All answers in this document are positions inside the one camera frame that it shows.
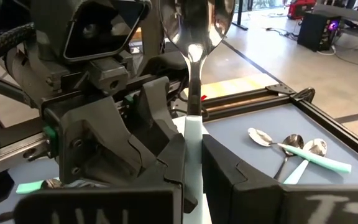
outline red object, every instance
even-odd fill
[[[289,19],[301,19],[306,12],[311,12],[316,4],[316,0],[294,0],[288,8]]]

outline concrete floor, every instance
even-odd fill
[[[286,17],[270,18],[268,13],[258,11],[243,16],[249,31],[236,26],[230,28],[226,45],[221,44],[207,59],[202,82],[207,84],[258,74],[266,77],[264,73],[269,73],[297,91],[309,86],[315,88],[313,103],[333,118],[358,114],[358,66],[335,56],[314,53],[276,32],[265,31],[267,27],[274,27],[298,33],[300,28],[296,21]],[[337,44],[354,47],[358,45],[358,39],[344,35]],[[358,60],[358,53],[353,50],[344,54],[348,60]],[[37,110],[0,95],[0,117],[6,126],[36,116]],[[358,135],[358,121],[344,125]]]

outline mint green handle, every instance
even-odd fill
[[[343,162],[338,162],[338,161],[335,161],[332,159],[328,159],[328,158],[313,154],[311,152],[308,152],[308,151],[305,151],[302,149],[298,149],[297,147],[288,146],[286,144],[278,143],[277,145],[283,147],[288,152],[292,152],[292,153],[296,154],[297,156],[307,159],[310,162],[315,163],[319,166],[325,167],[327,169],[330,169],[330,170],[333,170],[336,172],[345,172],[345,173],[350,173],[352,171],[352,165],[350,165],[350,164],[346,164]]]
[[[301,179],[302,174],[306,170],[309,161],[304,160],[292,173],[287,179],[285,179],[283,184],[297,184],[298,181]]]

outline computer tower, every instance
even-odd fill
[[[340,16],[326,12],[306,13],[298,35],[298,44],[310,50],[329,50],[341,21]]]

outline purple light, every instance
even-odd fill
[[[328,26],[328,29],[331,30],[331,31],[334,31],[338,28],[338,25],[339,25],[339,21],[332,21],[329,26]]]

